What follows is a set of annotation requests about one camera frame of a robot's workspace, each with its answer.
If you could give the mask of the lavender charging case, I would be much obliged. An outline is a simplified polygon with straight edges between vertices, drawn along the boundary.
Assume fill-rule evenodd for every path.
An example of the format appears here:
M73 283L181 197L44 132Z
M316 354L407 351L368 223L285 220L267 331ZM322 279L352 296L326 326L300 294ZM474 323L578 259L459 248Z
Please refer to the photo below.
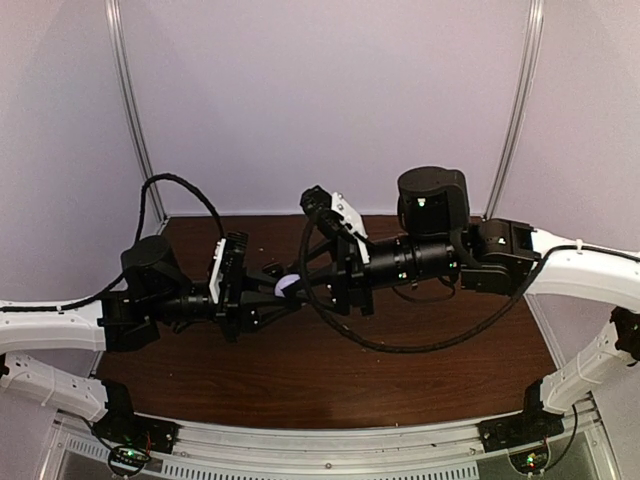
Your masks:
M274 286L274 295L276 297L284 298L286 296L285 290L296 284L300 280L300 276L296 273L286 274L281 277Z

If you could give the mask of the black glossy charging case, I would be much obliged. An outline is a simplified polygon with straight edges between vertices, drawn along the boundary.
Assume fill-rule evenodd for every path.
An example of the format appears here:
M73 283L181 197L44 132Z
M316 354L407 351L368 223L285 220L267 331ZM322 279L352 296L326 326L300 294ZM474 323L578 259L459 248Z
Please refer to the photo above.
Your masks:
M271 277L278 278L283 274L283 266L278 262L272 262L263 267L263 272Z

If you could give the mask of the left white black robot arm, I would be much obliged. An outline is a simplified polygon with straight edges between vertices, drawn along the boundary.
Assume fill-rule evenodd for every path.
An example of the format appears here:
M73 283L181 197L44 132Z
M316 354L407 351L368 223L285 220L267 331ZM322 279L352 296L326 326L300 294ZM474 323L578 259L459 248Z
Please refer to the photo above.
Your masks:
M251 275L244 267L246 237L229 235L214 251L205 282L181 270L168 240L136 241L121 255L117 290L75 301L1 304L1 390L105 425L123 444L144 433L129 390L121 383L82 378L32 357L36 350L137 351L157 341L159 327L179 332L212 321L228 340L261 326L261 307L302 304L298 273Z

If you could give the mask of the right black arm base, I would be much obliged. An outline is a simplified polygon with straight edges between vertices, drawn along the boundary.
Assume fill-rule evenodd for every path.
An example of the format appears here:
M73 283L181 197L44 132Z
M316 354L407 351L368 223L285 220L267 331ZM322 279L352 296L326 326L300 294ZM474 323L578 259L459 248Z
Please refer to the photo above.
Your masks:
M541 385L542 381L537 380L527 387L521 412L477 425L485 452L539 442L564 432L563 415L543 408Z

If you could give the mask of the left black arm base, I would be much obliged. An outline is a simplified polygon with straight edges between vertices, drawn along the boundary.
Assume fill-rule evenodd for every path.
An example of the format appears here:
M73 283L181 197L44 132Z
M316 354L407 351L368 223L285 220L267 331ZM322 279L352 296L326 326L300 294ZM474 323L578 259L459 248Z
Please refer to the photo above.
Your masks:
M136 414L127 387L102 380L106 413L92 423L94 432L105 440L165 454L171 454L179 426L168 420Z

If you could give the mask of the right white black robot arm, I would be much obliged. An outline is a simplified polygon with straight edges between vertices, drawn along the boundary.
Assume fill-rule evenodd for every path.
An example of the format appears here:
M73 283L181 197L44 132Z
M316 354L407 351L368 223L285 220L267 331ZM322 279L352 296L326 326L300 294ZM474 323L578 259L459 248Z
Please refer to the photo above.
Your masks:
M326 277L332 301L321 303L309 272L314 250L302 243L293 272L276 294L309 301L328 323L352 308L372 311L377 288L395 288L441 277L452 285L504 295L514 306L529 290L611 303L599 335L565 367L531 384L523 412L513 419L519 440L535 440L557 417L621 365L639 361L639 257L635 253L565 239L504 219L473 222L467 184L456 169L423 166L397 181L398 237L372 241L358 212L339 193L320 187L300 200L308 231L320 231L336 251Z

